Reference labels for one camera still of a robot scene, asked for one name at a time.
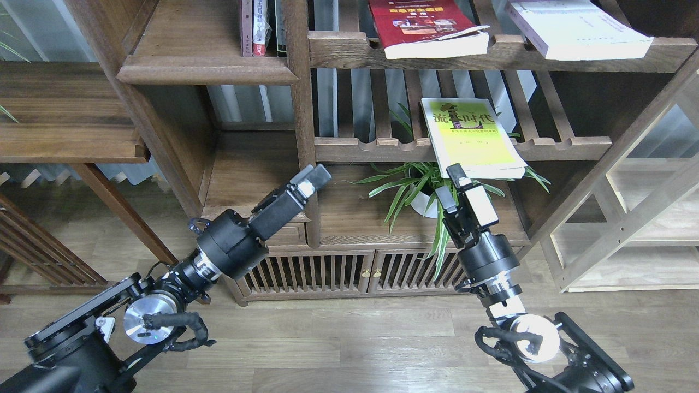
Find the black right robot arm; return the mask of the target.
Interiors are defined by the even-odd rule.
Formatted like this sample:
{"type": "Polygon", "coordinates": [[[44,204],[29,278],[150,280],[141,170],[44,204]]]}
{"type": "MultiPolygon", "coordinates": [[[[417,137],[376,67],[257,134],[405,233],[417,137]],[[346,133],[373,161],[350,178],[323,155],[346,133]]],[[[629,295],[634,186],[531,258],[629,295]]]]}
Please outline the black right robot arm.
{"type": "Polygon", "coordinates": [[[487,192],[459,164],[447,174],[454,186],[436,194],[465,273],[456,290],[476,295],[491,321],[475,333],[479,348],[509,366],[529,392],[631,391],[631,376],[566,313],[554,319],[527,313],[510,278],[519,260],[506,236],[489,229],[499,218],[487,192]]]}

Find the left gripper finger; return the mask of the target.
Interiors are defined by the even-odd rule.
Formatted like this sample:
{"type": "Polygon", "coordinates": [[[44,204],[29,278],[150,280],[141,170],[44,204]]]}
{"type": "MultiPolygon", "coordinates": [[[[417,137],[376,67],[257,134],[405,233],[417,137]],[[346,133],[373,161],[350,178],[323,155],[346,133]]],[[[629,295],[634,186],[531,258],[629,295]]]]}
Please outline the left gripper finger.
{"type": "Polygon", "coordinates": [[[307,166],[290,180],[290,193],[294,198],[310,198],[318,190],[312,176],[315,173],[315,166],[307,166]]]}
{"type": "Polygon", "coordinates": [[[330,172],[323,164],[308,165],[304,169],[304,180],[310,182],[314,189],[322,189],[331,179],[330,172]]]}

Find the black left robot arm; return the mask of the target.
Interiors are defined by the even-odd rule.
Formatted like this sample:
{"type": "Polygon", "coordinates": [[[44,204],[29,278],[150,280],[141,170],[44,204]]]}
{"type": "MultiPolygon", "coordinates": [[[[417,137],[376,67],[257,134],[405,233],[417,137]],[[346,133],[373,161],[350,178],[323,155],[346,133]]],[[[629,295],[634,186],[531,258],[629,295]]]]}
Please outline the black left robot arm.
{"type": "Polygon", "coordinates": [[[130,392],[133,376],[160,353],[185,352],[214,341],[189,303],[226,275],[242,278],[269,253],[265,241],[302,212],[330,181],[322,165],[307,166],[268,194],[248,218],[227,210],[199,230],[197,249],[158,278],[135,273],[25,339],[32,363],[2,383],[3,392],[130,392]],[[120,360],[100,329],[102,316],[127,305],[124,329],[142,348],[120,360]]]}

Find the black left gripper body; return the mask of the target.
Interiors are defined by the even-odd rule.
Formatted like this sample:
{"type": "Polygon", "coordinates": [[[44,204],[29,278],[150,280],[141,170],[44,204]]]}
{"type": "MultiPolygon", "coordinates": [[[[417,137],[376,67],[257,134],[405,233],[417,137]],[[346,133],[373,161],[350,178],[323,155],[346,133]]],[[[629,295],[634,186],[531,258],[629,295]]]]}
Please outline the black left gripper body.
{"type": "Polygon", "coordinates": [[[197,238],[196,271],[205,279],[240,278],[267,255],[270,239],[307,204],[306,184],[287,184],[268,194],[248,219],[226,210],[197,238]]]}

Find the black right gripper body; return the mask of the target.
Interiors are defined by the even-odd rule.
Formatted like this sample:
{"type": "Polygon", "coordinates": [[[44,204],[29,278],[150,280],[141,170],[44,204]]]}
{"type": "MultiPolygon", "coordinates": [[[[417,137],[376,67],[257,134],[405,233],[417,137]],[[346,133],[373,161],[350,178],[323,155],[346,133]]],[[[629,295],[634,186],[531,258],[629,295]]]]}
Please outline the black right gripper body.
{"type": "Polygon", "coordinates": [[[499,217],[483,186],[457,189],[453,195],[457,211],[445,213],[443,222],[453,243],[465,279],[472,287],[511,287],[510,273],[519,266],[505,235],[494,235],[490,227],[499,217]]]}

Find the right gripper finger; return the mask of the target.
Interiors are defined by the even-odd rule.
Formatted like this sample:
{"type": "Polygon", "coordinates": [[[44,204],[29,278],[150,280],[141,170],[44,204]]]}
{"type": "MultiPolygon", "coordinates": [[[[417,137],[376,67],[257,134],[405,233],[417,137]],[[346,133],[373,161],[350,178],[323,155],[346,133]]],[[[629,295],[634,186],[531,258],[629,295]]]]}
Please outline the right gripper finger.
{"type": "Polygon", "coordinates": [[[445,213],[454,213],[457,211],[457,202],[452,195],[450,187],[439,187],[435,189],[435,194],[445,213]]]}
{"type": "Polygon", "coordinates": [[[453,182],[455,189],[472,188],[472,180],[465,174],[461,164],[456,163],[448,166],[446,172],[453,182]]]}

